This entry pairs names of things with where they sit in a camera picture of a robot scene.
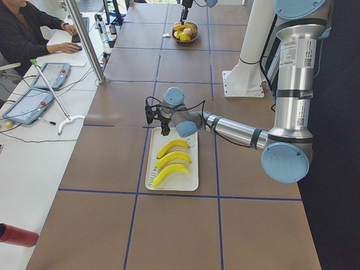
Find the brown table surface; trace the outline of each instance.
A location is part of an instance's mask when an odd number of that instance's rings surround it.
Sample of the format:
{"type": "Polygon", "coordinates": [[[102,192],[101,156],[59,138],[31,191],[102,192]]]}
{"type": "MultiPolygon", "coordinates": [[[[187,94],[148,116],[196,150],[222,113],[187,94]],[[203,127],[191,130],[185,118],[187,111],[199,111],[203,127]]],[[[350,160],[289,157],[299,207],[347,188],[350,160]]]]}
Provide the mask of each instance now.
{"type": "Polygon", "coordinates": [[[200,130],[196,191],[145,187],[152,127],[145,98],[182,88],[185,103],[270,129],[272,97],[225,98],[249,14],[200,8],[199,38],[172,38],[181,5],[135,4],[105,69],[27,269],[320,269],[296,184],[261,169],[261,152],[200,130]]]}

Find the barcode label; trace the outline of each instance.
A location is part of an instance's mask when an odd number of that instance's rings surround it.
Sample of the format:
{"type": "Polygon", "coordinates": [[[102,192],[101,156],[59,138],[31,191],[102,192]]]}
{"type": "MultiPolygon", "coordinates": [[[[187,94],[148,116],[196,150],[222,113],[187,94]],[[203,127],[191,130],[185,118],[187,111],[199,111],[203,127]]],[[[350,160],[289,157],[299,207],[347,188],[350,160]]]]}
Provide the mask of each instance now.
{"type": "Polygon", "coordinates": [[[305,58],[304,59],[304,66],[311,66],[312,59],[311,58],[305,58]]]}
{"type": "Polygon", "coordinates": [[[316,40],[315,39],[300,39],[298,49],[297,68],[313,69],[315,61],[316,40]]]}

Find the red bottle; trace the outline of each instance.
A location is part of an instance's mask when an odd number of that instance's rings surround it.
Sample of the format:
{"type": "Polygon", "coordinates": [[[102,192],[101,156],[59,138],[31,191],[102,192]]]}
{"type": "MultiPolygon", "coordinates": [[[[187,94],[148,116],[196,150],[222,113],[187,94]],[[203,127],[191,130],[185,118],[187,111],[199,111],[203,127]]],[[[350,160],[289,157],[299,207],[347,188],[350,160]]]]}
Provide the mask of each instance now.
{"type": "Polygon", "coordinates": [[[0,242],[29,248],[36,245],[38,239],[39,235],[36,232],[0,223],[0,242]]]}

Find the hand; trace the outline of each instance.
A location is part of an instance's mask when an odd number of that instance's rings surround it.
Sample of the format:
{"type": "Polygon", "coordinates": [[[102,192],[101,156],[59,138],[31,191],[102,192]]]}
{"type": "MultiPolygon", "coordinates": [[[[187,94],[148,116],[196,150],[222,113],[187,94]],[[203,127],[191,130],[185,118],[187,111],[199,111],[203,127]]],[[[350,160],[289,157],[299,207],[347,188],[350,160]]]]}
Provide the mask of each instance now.
{"type": "Polygon", "coordinates": [[[47,45],[47,50],[49,53],[54,52],[66,52],[66,53],[74,53],[79,51],[79,45],[77,43],[65,42],[54,45],[47,45]]]}
{"type": "Polygon", "coordinates": [[[74,25],[66,24],[64,28],[70,35],[77,35],[78,33],[74,25]]]}

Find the fruit bowl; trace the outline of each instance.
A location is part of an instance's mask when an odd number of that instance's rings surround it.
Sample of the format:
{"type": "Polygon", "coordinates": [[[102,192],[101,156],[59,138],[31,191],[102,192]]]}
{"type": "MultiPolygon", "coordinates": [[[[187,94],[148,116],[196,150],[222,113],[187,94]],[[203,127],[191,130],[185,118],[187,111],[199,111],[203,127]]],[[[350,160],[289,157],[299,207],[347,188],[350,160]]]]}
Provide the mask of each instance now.
{"type": "Polygon", "coordinates": [[[171,36],[173,37],[173,39],[175,39],[177,42],[179,43],[189,43],[189,42],[193,42],[195,39],[198,38],[199,36],[199,29],[197,28],[196,24],[193,24],[192,22],[185,22],[183,25],[180,24],[179,22],[176,22],[173,26],[173,30],[172,30],[172,34],[171,36]],[[189,37],[189,40],[184,40],[179,37],[179,32],[183,32],[185,29],[191,29],[191,37],[189,37]]]}

